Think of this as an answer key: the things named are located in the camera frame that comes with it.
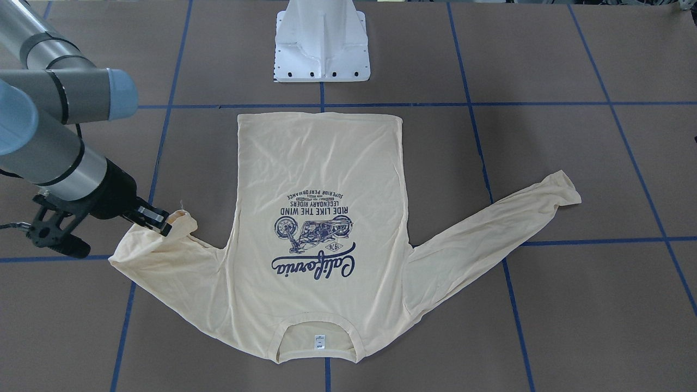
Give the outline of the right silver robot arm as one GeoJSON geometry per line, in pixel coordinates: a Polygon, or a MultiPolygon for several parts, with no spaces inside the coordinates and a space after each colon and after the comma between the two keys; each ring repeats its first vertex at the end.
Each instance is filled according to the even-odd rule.
{"type": "Polygon", "coordinates": [[[134,179],[71,129],[135,114],[132,77],[97,67],[25,1],[2,2],[2,45],[22,63],[2,71],[2,169],[37,186],[37,203],[57,220],[120,216],[167,235],[168,213],[141,199],[134,179]]]}

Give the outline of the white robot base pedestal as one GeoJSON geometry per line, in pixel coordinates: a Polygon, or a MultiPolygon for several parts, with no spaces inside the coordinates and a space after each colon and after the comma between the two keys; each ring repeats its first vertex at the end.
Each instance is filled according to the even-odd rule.
{"type": "Polygon", "coordinates": [[[274,55],[277,83],[368,81],[366,16],[352,1],[290,1],[276,16],[274,55]]]}

